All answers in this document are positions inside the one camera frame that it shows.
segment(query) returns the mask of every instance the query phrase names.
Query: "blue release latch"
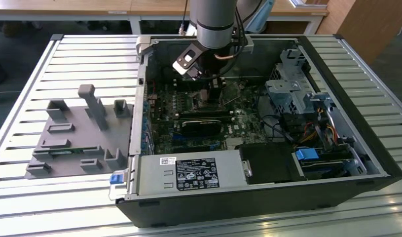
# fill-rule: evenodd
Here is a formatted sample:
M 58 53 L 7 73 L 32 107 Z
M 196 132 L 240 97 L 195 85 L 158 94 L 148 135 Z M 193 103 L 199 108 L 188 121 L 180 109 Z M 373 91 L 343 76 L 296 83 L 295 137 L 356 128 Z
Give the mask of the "blue release latch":
M 317 151 L 313 148 L 299 149 L 299 151 L 296 152 L 296 156 L 299 160 L 320 158 Z
M 111 184 L 123 184 L 124 183 L 124 174 L 112 174 Z

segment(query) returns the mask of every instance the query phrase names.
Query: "table leg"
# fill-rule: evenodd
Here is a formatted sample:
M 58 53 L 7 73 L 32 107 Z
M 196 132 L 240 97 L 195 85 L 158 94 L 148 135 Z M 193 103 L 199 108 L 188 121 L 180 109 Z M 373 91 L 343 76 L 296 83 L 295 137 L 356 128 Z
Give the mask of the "table leg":
M 130 23 L 132 28 L 132 34 L 140 35 L 142 34 L 142 26 L 140 26 L 140 16 L 130 16 Z
M 309 24 L 307 26 L 305 35 L 315 35 L 317 33 L 323 19 L 324 16 L 313 17 L 312 21 L 309 21 Z

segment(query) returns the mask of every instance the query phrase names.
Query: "metal slotted table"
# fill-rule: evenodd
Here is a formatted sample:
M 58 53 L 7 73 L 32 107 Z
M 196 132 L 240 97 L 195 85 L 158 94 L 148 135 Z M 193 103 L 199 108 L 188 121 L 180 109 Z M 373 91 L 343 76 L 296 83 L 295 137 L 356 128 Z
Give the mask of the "metal slotted table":
M 84 105 L 80 84 L 103 103 L 135 101 L 138 36 L 52 40 L 0 130 L 0 236 L 384 236 L 402 233 L 402 180 L 335 208 L 139 229 L 110 200 L 110 174 L 26 180 L 50 99 Z M 402 104 L 343 39 L 309 37 L 402 169 Z M 325 85 L 313 74 L 319 87 Z

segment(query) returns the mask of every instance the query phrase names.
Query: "barcode sticker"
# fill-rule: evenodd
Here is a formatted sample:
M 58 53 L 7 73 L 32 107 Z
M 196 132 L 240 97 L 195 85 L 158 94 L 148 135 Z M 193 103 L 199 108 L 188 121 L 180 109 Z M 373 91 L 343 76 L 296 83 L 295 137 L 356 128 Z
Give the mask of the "barcode sticker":
M 162 157 L 160 165 L 176 164 L 176 157 Z

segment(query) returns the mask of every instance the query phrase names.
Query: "metal bracket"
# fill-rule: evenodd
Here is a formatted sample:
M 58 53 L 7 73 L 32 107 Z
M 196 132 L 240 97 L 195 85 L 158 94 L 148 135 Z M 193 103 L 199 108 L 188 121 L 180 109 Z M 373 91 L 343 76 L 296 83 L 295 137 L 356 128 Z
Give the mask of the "metal bracket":
M 151 36 L 140 36 L 136 39 L 136 53 L 138 55 L 144 55 L 151 51 L 152 39 Z
M 245 45 L 245 48 L 243 49 L 243 51 L 253 53 L 255 43 L 253 43 L 253 40 L 252 40 L 251 36 L 247 36 L 247 41 L 248 41 L 248 44 Z

